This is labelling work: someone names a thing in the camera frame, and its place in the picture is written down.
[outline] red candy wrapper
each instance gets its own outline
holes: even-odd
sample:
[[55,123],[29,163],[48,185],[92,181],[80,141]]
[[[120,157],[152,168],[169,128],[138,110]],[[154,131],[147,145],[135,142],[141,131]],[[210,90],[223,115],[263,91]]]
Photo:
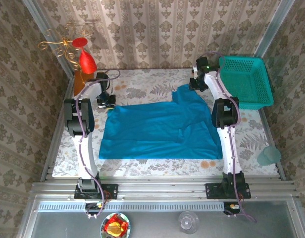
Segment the red candy wrapper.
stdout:
[[118,222],[120,225],[121,225],[121,228],[124,230],[122,231],[122,233],[118,236],[118,237],[123,237],[123,235],[125,235],[125,233],[127,232],[127,229],[128,229],[128,223],[119,219],[117,214],[114,214],[110,219],[109,221],[106,223],[105,227],[104,227],[104,230],[107,232],[107,228],[108,228],[108,225],[113,223],[113,222]]

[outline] green basket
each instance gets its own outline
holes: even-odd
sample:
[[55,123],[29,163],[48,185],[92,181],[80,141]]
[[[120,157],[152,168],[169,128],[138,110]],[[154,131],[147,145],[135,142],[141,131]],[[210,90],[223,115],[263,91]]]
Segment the green basket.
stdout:
[[265,64],[260,58],[220,58],[220,75],[226,89],[240,100],[241,109],[258,110],[273,104]]

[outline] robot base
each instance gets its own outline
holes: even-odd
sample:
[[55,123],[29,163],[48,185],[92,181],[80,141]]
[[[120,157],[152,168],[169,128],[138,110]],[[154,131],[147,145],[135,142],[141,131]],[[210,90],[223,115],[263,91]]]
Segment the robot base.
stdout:
[[[102,184],[100,181],[99,173],[95,177],[98,182],[101,184],[103,192],[106,191],[110,195],[108,198],[105,197],[104,199],[109,200],[116,200],[118,194],[118,185],[117,184]],[[83,200],[102,200],[102,195],[98,185],[94,182],[93,179],[83,179],[79,178],[78,183],[75,187],[74,191],[74,199],[83,199]]]
[[[244,174],[240,172],[236,174],[237,192],[242,198],[251,198],[251,191],[248,183],[245,183]],[[221,183],[206,183],[206,198],[207,199],[236,199],[233,175],[231,173],[224,174]]]
[[[101,184],[103,191],[107,191],[110,193],[111,197],[109,200],[116,200],[118,194],[118,185],[117,184]],[[83,192],[80,191],[78,185],[75,187],[74,191],[74,199],[83,199],[83,200],[97,200],[101,201],[102,196],[101,193],[94,190],[84,190]]]

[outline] plate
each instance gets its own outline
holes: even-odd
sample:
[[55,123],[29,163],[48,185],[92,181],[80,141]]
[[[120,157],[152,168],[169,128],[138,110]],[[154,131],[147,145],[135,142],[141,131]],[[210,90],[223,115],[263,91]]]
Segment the plate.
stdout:
[[114,214],[117,214],[119,218],[123,219],[125,222],[128,223],[128,229],[127,229],[127,232],[125,233],[125,235],[123,235],[122,237],[117,237],[117,238],[128,238],[129,237],[129,234],[131,232],[131,224],[128,220],[128,218],[120,213],[120,212],[114,212],[114,213],[111,213],[109,214],[102,222],[102,225],[101,225],[101,238],[115,238],[114,236],[108,234],[105,230],[104,230],[104,227],[106,225],[106,223],[112,218],[112,216]]

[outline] white table surface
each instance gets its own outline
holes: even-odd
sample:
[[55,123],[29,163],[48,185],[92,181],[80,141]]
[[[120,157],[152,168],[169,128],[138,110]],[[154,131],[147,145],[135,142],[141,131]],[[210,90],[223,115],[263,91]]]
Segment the white table surface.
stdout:
[[[172,101],[171,91],[189,83],[190,69],[121,70],[121,76],[111,82],[109,93],[116,95],[117,105],[135,105]],[[198,92],[210,110],[214,99],[210,90]],[[95,109],[95,130],[92,144],[95,163],[100,176],[220,176],[223,160],[200,159],[123,159],[100,160],[99,150],[107,113]],[[245,175],[276,176],[275,165],[260,166],[257,156],[268,146],[268,140],[258,111],[241,110],[242,122],[236,127],[239,161]],[[78,176],[77,151],[67,129],[64,130],[53,177]]]

